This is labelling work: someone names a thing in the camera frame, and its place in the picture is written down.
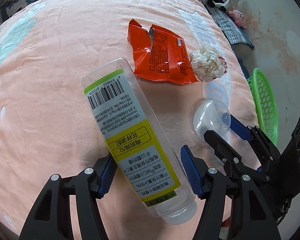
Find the pink plush toy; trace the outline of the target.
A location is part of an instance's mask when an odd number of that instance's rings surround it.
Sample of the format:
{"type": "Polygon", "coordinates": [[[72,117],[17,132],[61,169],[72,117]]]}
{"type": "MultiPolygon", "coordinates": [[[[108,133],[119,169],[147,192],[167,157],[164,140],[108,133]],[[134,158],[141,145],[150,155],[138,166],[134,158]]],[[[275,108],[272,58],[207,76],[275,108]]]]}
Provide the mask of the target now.
{"type": "Polygon", "coordinates": [[[228,15],[232,18],[235,25],[243,29],[247,28],[246,18],[239,10],[232,9],[228,12],[228,15]]]}

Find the clear plastic dome cup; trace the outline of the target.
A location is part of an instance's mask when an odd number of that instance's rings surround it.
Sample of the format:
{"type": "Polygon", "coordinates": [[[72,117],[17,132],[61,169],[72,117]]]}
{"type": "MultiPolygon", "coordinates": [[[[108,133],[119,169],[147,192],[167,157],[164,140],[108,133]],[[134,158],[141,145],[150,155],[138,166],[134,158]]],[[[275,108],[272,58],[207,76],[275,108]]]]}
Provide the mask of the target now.
{"type": "Polygon", "coordinates": [[[197,101],[190,114],[190,127],[193,136],[205,144],[204,133],[215,131],[221,137],[230,129],[231,117],[227,106],[220,100],[204,99],[197,101]]]}

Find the white tissue ball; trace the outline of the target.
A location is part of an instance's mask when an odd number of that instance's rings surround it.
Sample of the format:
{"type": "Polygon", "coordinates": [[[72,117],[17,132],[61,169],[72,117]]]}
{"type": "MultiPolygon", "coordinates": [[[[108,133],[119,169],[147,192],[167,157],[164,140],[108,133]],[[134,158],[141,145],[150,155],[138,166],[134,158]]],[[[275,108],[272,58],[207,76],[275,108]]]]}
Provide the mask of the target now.
{"type": "Polygon", "coordinates": [[[190,52],[190,67],[201,81],[213,81],[228,72],[228,65],[219,51],[211,46],[202,45],[190,52]]]}

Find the green plastic basket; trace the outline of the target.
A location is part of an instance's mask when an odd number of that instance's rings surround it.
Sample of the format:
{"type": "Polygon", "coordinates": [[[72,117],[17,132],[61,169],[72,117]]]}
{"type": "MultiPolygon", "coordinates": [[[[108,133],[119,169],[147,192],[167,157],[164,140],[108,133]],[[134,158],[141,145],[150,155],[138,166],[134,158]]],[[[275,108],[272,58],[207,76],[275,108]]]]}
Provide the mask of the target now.
{"type": "Polygon", "coordinates": [[[259,68],[253,70],[252,76],[247,79],[247,82],[255,103],[258,126],[276,145],[279,121],[270,83],[259,68]]]}

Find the orange red snack bag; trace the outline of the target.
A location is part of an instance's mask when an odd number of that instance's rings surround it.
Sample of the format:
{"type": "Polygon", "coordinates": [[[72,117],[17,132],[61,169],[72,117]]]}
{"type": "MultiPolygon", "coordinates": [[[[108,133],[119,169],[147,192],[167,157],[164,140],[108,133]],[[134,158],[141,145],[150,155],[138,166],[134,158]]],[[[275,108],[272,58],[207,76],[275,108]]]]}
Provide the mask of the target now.
{"type": "Polygon", "coordinates": [[[135,76],[179,85],[197,82],[181,36],[155,24],[149,30],[143,29],[132,19],[127,39],[133,50],[135,76]]]}

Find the cow plush toy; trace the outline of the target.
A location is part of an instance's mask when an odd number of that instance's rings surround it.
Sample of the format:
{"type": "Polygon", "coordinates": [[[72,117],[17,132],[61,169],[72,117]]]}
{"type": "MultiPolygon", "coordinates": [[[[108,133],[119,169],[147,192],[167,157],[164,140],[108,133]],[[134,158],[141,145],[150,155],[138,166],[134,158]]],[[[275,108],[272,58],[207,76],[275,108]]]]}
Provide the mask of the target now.
{"type": "Polygon", "coordinates": [[[239,0],[209,0],[207,5],[211,8],[218,8],[219,10],[228,13],[233,9],[237,9],[239,0]]]}

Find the patterned blue cloth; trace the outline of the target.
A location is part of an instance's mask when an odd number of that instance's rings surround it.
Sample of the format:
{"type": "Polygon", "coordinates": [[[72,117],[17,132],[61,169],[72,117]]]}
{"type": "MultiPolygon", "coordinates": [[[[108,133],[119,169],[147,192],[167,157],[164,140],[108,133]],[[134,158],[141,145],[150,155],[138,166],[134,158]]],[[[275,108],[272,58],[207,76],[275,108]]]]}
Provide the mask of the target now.
{"type": "Polygon", "coordinates": [[[212,18],[218,24],[231,45],[244,44],[251,50],[255,48],[241,27],[238,27],[232,18],[218,8],[205,6],[212,18]]]}

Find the clear bottle yellow green label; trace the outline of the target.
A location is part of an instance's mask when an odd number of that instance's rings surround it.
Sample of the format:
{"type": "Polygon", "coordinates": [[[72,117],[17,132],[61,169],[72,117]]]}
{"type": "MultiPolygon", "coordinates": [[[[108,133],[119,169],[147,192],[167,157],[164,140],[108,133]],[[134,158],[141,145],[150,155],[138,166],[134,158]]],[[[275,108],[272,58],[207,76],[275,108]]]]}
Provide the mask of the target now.
{"type": "Polygon", "coordinates": [[[179,225],[197,204],[180,161],[124,58],[82,79],[104,142],[139,200],[154,217],[179,225]]]}

